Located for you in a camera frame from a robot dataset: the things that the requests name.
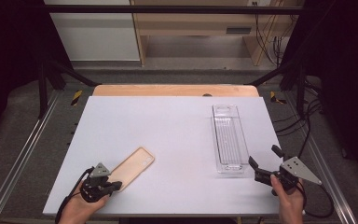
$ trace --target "hand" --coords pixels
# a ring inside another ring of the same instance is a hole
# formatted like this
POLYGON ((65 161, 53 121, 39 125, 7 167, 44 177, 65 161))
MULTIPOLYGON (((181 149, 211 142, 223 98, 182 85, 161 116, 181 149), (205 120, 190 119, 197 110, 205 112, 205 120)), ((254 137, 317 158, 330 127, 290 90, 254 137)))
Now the hand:
POLYGON ((290 189, 287 192, 284 191, 280 180, 271 175, 271 185, 278 195, 279 205, 279 219, 282 224, 301 224, 302 211, 303 211, 303 195, 296 189, 290 189))
POLYGON ((91 215, 104 207, 109 200, 109 195, 105 195, 96 203, 86 202, 79 194, 82 183, 80 182, 74 192, 74 196, 63 208, 60 219, 61 224, 85 224, 91 215))

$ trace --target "clear plastic container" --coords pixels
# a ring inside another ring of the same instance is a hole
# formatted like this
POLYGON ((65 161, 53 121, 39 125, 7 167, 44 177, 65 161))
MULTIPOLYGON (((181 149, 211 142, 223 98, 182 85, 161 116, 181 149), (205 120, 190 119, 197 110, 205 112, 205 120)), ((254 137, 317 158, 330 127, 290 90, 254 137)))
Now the clear plastic container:
POLYGON ((217 171, 223 175, 243 175, 249 154, 235 105, 213 105, 213 141, 217 171))

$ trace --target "beige phone case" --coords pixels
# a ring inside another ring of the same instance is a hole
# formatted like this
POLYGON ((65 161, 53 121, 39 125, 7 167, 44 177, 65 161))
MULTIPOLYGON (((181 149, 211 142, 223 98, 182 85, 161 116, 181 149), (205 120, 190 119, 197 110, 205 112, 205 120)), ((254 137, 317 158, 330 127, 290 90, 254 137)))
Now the beige phone case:
POLYGON ((138 175, 154 161, 153 155, 143 147, 136 149, 130 156, 119 164, 109 176, 109 182, 121 181, 119 191, 126 188, 138 175))

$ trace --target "white cabinet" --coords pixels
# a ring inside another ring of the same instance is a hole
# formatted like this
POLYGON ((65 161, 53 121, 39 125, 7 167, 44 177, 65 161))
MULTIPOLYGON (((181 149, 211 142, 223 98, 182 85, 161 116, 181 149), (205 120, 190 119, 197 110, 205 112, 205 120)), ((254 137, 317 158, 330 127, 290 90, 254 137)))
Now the white cabinet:
MULTIPOLYGON (((128 0, 45 0, 46 5, 129 5, 128 0)), ((71 61, 139 61, 131 14, 51 13, 71 61)))

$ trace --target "white tabletop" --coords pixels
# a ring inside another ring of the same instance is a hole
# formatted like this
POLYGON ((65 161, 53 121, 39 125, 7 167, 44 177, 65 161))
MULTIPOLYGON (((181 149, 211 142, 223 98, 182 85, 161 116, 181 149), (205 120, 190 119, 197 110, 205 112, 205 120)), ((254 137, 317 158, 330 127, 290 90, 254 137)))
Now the white tabletop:
POLYGON ((278 213, 271 187, 216 171, 212 105, 236 105, 248 152, 260 168, 275 171, 282 159, 261 97, 91 96, 43 213, 55 215, 80 175, 102 162, 116 167, 136 148, 155 161, 98 211, 110 217, 226 217, 278 213))

